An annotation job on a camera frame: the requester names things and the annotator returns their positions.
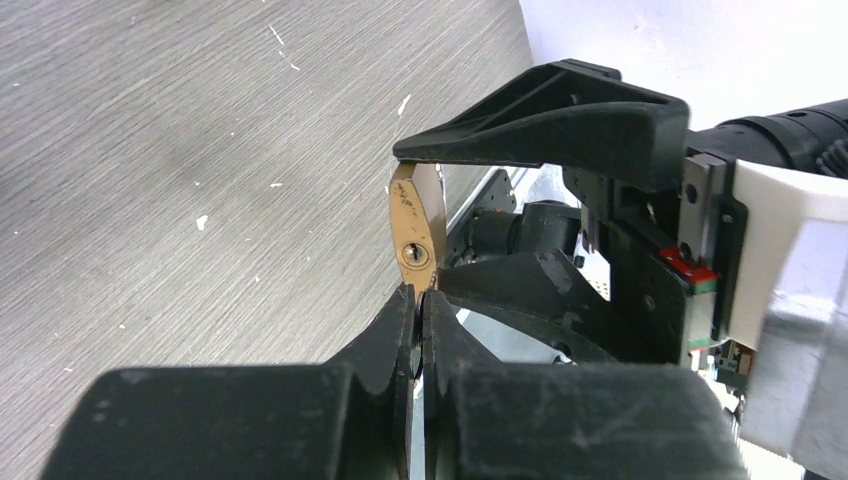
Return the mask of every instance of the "robotic arm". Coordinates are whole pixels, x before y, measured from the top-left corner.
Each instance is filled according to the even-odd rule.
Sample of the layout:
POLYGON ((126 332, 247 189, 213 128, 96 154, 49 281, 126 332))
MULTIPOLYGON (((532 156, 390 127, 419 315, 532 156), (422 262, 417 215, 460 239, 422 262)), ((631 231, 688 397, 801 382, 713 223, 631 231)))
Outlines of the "robotic arm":
POLYGON ((742 436, 848 478, 848 100, 689 132, 688 107, 574 60, 395 145, 404 284, 323 365, 102 376, 44 478, 746 478, 742 436), (496 172, 448 231, 439 163, 563 167, 581 201, 515 211, 496 172), (580 274, 578 232, 610 263, 580 274), (467 308, 563 351, 502 363, 467 308))

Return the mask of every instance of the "wood grain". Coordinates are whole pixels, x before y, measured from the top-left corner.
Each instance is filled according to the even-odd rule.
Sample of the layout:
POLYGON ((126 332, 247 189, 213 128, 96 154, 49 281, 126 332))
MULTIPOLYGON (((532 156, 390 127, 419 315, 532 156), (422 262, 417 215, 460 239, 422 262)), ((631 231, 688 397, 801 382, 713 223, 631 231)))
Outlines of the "wood grain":
POLYGON ((399 279, 393 140, 531 62, 517 0, 7 0, 0 33, 4 479, 105 370, 334 353, 399 279))

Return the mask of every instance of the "red component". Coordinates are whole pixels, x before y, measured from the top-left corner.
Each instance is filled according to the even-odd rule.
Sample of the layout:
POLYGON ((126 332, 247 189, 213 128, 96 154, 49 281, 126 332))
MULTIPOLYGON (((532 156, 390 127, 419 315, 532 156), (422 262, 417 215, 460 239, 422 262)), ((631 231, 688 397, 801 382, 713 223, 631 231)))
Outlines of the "red component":
POLYGON ((680 250, 676 248, 662 250, 660 251, 660 255, 662 255, 675 270, 686 275, 693 285, 718 281, 718 275, 716 275, 712 270, 703 267, 692 267, 686 263, 680 255, 680 250))

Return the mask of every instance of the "white wall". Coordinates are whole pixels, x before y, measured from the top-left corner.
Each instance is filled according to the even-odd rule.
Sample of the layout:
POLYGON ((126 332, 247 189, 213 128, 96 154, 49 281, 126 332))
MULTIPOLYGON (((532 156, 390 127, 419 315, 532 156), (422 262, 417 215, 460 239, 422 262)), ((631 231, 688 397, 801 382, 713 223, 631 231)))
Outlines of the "white wall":
POLYGON ((536 63, 686 100, 692 128, 848 97, 846 0, 521 0, 536 63))

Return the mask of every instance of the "metal screw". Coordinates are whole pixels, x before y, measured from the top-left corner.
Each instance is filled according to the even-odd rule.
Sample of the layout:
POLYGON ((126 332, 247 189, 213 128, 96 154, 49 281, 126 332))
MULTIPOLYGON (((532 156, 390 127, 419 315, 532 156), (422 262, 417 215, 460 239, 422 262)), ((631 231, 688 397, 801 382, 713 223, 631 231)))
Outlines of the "metal screw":
POLYGON ((427 263, 427 253, 417 243, 410 243, 403 247, 403 261, 412 267, 420 267, 427 263))
POLYGON ((654 303, 654 297, 650 295, 645 295, 645 306, 648 307, 649 312, 653 312, 657 308, 657 304, 654 303))

